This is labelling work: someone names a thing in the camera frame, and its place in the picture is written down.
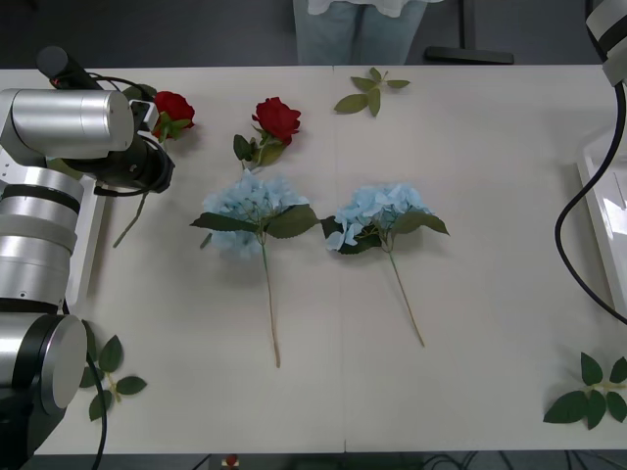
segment green leaf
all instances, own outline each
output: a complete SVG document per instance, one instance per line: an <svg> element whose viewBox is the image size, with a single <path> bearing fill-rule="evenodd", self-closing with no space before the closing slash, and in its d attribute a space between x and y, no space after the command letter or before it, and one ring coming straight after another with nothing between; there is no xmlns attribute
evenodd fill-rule
<svg viewBox="0 0 627 470"><path fill-rule="evenodd" d="M381 81L381 72L379 72L379 70L375 68L370 69L370 75L372 75L372 78L374 78L374 81L377 83Z"/></svg>
<svg viewBox="0 0 627 470"><path fill-rule="evenodd" d="M72 169L66 164L63 159L51 159L46 162L46 166L48 169L54 169L55 171L59 171L62 174L66 174L70 178L75 180L80 180L82 178L82 173L80 171L76 171Z"/></svg>
<svg viewBox="0 0 627 470"><path fill-rule="evenodd" d="M588 399L582 391L570 392L557 399L545 414L545 423L576 423L588 411Z"/></svg>
<svg viewBox="0 0 627 470"><path fill-rule="evenodd" d="M370 113L376 118L376 115L379 114L379 110L381 109L381 90L372 88L368 91L367 97Z"/></svg>
<svg viewBox="0 0 627 470"><path fill-rule="evenodd" d="M146 388L146 382L144 379L131 375L124 377L116 383L116 390L120 395L135 395Z"/></svg>
<svg viewBox="0 0 627 470"><path fill-rule="evenodd" d="M581 353L581 378L586 385L595 385L603 380L599 363L584 352Z"/></svg>
<svg viewBox="0 0 627 470"><path fill-rule="evenodd" d="M115 372L120 367L122 358L122 349L120 338L114 336L107 342L105 347L100 351L98 365L103 372Z"/></svg>
<svg viewBox="0 0 627 470"><path fill-rule="evenodd" d="M396 237L398 234L412 233L416 228L423 225L436 232L449 235L447 226L435 215L423 211L410 211L405 212L396 219L394 225L392 225L392 236Z"/></svg>
<svg viewBox="0 0 627 470"><path fill-rule="evenodd" d="M405 88L406 86L408 86L411 82L407 81L407 80L387 80L386 83L388 84L388 86L390 86L391 88Z"/></svg>
<svg viewBox="0 0 627 470"><path fill-rule="evenodd" d="M114 396L108 390L104 391L104 396L105 396L106 409L109 409L111 408L111 403L113 402ZM95 421L97 419L102 418L102 415L103 415L103 409L102 409L102 406L100 405L100 397L96 396L94 397L94 399L91 401L91 404L89 405L89 419L91 421Z"/></svg>
<svg viewBox="0 0 627 470"><path fill-rule="evenodd" d="M150 85L139 84L141 88L143 88L152 98L157 94L157 90ZM122 95L126 97L128 101L130 100L141 100L141 93L134 86L129 86L125 90L122 91Z"/></svg>
<svg viewBox="0 0 627 470"><path fill-rule="evenodd" d="M370 80L369 78L361 78L360 76L352 76L351 80L361 91L368 91L370 88L374 88L376 86L376 82Z"/></svg>
<svg viewBox="0 0 627 470"><path fill-rule="evenodd" d="M607 409L616 421L623 422L627 417L627 403L622 396L616 392L607 392Z"/></svg>
<svg viewBox="0 0 627 470"><path fill-rule="evenodd" d="M249 161L251 155L253 154L253 147L243 136L236 134L233 137L233 151L237 156L237 160L240 162L242 160Z"/></svg>
<svg viewBox="0 0 627 470"><path fill-rule="evenodd" d="M346 98L342 98L338 104L335 105L335 111L346 115L352 115L354 113L358 113L366 106L368 106L367 95L349 95Z"/></svg>
<svg viewBox="0 0 627 470"><path fill-rule="evenodd" d="M347 244L342 245L342 247L338 250L338 253L342 255L357 255L371 248L379 248L381 246L381 239L376 233L368 235L367 237L359 238L356 241L357 244L354 246Z"/></svg>
<svg viewBox="0 0 627 470"><path fill-rule="evenodd" d="M333 232L341 232L342 224L337 223L335 221L335 215L331 215L330 217L324 218L320 221L322 225L322 231L324 232L324 238L329 238L329 236ZM363 229L364 231L370 231L374 228L374 225L368 225ZM351 245L342 245L338 250L338 253L342 255L357 255L361 252L365 252L370 248L378 248L381 246L381 239L379 235L374 233L372 235L368 235L367 237L356 237L357 244L354 246Z"/></svg>
<svg viewBox="0 0 627 470"><path fill-rule="evenodd" d="M89 353L91 359L95 362L98 360L98 349L96 348L96 337L94 336L94 332L89 325L87 320L81 320L82 325L85 327L85 332L87 333L87 352Z"/></svg>
<svg viewBox="0 0 627 470"><path fill-rule="evenodd" d="M621 357L616 361L614 366L611 368L611 373L609 374L609 381L612 384L620 384L625 379L627 379L627 360L624 357Z"/></svg>
<svg viewBox="0 0 627 470"><path fill-rule="evenodd" d="M274 238L292 238L319 223L309 204L292 206L270 220L265 231Z"/></svg>
<svg viewBox="0 0 627 470"><path fill-rule="evenodd" d="M192 119L179 119L172 121L172 127L174 129L183 129L192 123Z"/></svg>
<svg viewBox="0 0 627 470"><path fill-rule="evenodd" d="M588 410L586 416L588 417L588 429L594 429L597 427L603 416L605 415L605 398L601 395L601 392L592 390L590 397L588 398Z"/></svg>
<svg viewBox="0 0 627 470"><path fill-rule="evenodd" d="M267 144L256 150L253 154L252 161L259 162L260 166L272 165L281 156L285 150L283 144Z"/></svg>
<svg viewBox="0 0 627 470"><path fill-rule="evenodd" d="M342 231L342 224L341 223L337 223L335 221L335 215L331 215L327 218L324 218L320 221L320 224L322 225L322 231L324 232L324 238L329 238L329 235L331 235L333 232L341 232Z"/></svg>
<svg viewBox="0 0 627 470"><path fill-rule="evenodd" d="M192 227L211 228L218 232L234 232L236 230L242 230L244 232L257 232L259 226L251 222L244 220L237 220L236 218L227 217L226 215L220 215L219 213L204 212L200 217L194 220L191 224Z"/></svg>
<svg viewBox="0 0 627 470"><path fill-rule="evenodd" d="M96 367L96 373L98 374L99 382L105 378L105 373L98 367ZM91 369L89 367L85 367L82 371L82 379L80 379L79 387L81 387L81 389L88 389L89 387L93 387L94 385L96 385L96 382L94 381L94 376L91 373Z"/></svg>

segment red rose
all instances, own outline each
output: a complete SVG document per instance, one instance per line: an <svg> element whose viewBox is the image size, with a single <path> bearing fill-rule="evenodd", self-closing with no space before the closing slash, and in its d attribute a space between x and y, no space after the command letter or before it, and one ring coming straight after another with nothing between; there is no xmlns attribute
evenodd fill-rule
<svg viewBox="0 0 627 470"><path fill-rule="evenodd" d="M257 105L257 115L253 116L262 129L279 139L283 144L292 143L292 135L298 133L301 112L290 110L278 98L266 99Z"/></svg>
<svg viewBox="0 0 627 470"><path fill-rule="evenodd" d="M180 96L177 93L172 93L171 91L160 91L155 95L155 106L157 107L157 111L159 114L162 112L168 113L168 116L171 120L182 120L189 119L191 122L187 124L183 129L188 129L194 126L194 115L196 112L194 109L189 106L187 100ZM157 128L157 130L153 131L153 135L157 138L161 135L161 129Z"/></svg>

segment table surface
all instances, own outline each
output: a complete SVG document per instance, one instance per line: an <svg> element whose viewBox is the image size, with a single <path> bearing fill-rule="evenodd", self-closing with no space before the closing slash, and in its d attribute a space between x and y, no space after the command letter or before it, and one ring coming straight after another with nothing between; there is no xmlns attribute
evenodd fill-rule
<svg viewBox="0 0 627 470"><path fill-rule="evenodd" d="M613 126L598 67L406 67L408 88L367 112L336 116L361 68L107 70L183 94L197 126L169 142L170 188L151 195L119 248L137 200L108 204L88 301L77 312L118 334L126 374L149 386L115 403L109 453L338 452L625 448L606 417L543 423L580 387L579 354L608 371L625 330L562 265L555 218L581 187L586 139ZM0 71L0 89L46 87ZM280 96L302 132L261 177L283 173L327 216L365 183L408 181L444 219L446 237L399 239L397 264L425 338L413 333L384 254L328 253L319 227L268 244L283 364L275 369L261 259L225 260L189 223L205 196L241 172L231 145L251 113ZM575 265L608 296L584 205L566 221ZM94 391L79 391L40 453L92 453Z"/></svg>

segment floor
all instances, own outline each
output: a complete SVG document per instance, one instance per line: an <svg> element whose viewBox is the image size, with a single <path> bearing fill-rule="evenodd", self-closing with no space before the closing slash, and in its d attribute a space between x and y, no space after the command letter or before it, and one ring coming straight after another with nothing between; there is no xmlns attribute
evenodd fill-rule
<svg viewBox="0 0 627 470"><path fill-rule="evenodd" d="M0 69L34 68L39 49L66 48L86 68L297 65L292 0L2 0ZM584 0L478 0L477 47L507 51L520 65L597 64L584 27ZM413 41L408 64L422 64L429 45L458 45L458 0L430 5ZM607 463L563 451L480 452L473 469L627 469L627 452L602 452ZM463 453L452 454L461 461ZM202 455L112 455L107 469L191 470ZM411 468L415 454L245 455L244 470ZM41 456L25 470L90 468L93 456ZM435 465L427 466L431 470ZM213 457L204 469L220 468ZM442 470L455 468L441 464Z"/></svg>
<svg viewBox="0 0 627 470"><path fill-rule="evenodd" d="M30 2L38 4L33 10ZM66 48L86 68L297 65L292 0L2 0L0 69ZM477 47L517 64L596 64L584 0L478 0ZM458 0L429 5L408 64L458 45Z"/></svg>

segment rose stem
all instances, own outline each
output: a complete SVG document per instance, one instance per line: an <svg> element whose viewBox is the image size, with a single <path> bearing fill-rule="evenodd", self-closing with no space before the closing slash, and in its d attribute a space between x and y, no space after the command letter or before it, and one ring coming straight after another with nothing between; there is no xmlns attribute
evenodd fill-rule
<svg viewBox="0 0 627 470"><path fill-rule="evenodd" d="M139 208L137 208L137 214L135 215L135 217L133 218L133 220L128 224L128 226L124 229L124 231L121 233L120 237L118 237L118 240L116 240L116 243L114 243L114 248L117 248L118 245L121 243L121 241L124 239L124 237L126 236L126 234L130 231L131 228L133 228L133 225L135 224L135 222L137 221L137 219L139 218L139 215L141 215L142 210L144 209L144 203L146 202L146 198L148 197L148 193L144 193L141 197L141 201L139 202Z"/></svg>
<svg viewBox="0 0 627 470"><path fill-rule="evenodd" d="M272 345L274 346L274 361L276 368L281 367L281 354L278 350L278 342L276 341L276 325L274 324L274 313L272 311L272 289L270 288L270 276L267 273L267 256L265 255L265 244L262 244L262 253L264 255L265 281L267 282L267 296L270 305L270 329L272 330Z"/></svg>
<svg viewBox="0 0 627 470"><path fill-rule="evenodd" d="M411 311L410 301L408 301L408 296L405 294L405 288L403 287L403 283L401 282L401 276L399 275L399 270L396 268L396 263L394 262L394 258L392 258L392 252L387 252L390 257L390 261L392 262L392 267L394 267L394 272L396 273L396 278L399 281L399 286L401 286L401 292L403 293L403 298L405 299L405 304L408 306L408 310L410 311L411 323L413 323L413 329L415 330L416 335L418 335L418 340L422 344L424 348L424 341L422 340L422 335L420 335L420 331L418 330L418 325L415 323L415 319L413 318L413 312Z"/></svg>

